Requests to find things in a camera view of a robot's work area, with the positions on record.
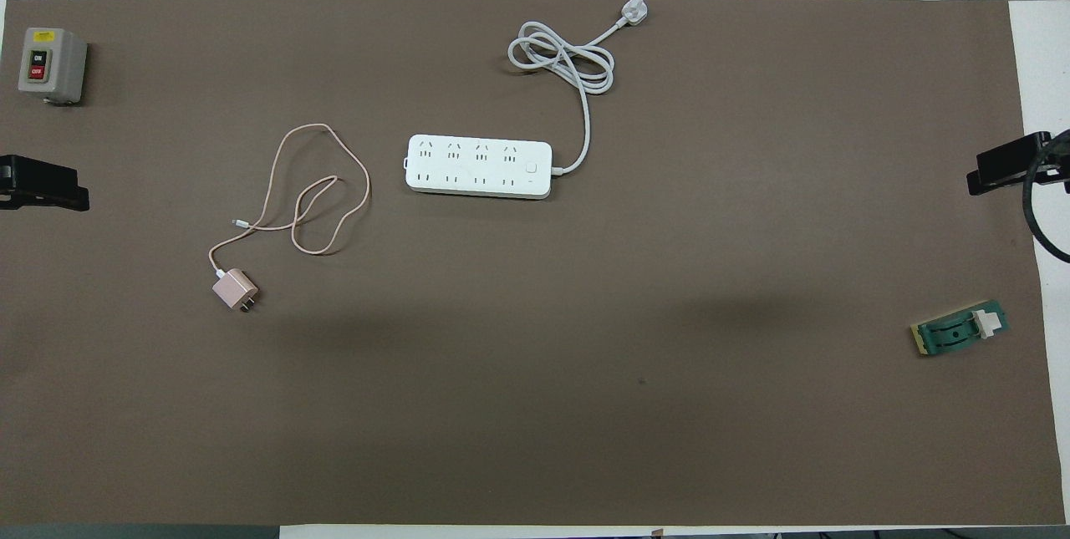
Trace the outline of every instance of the power strip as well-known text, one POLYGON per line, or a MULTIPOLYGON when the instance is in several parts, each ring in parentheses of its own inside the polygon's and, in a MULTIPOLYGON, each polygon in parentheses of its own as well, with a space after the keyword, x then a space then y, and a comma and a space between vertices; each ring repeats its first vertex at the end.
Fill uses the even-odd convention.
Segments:
POLYGON ((418 133, 409 139, 404 181, 417 192, 546 199, 552 157, 546 142, 418 133))

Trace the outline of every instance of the green plastic object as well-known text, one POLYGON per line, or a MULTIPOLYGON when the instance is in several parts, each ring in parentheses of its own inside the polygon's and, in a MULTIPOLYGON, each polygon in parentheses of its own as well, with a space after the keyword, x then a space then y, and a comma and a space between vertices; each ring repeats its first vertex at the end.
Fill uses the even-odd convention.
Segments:
POLYGON ((921 355, 959 351, 1007 329, 1007 317, 994 301, 953 311, 911 326, 921 355))

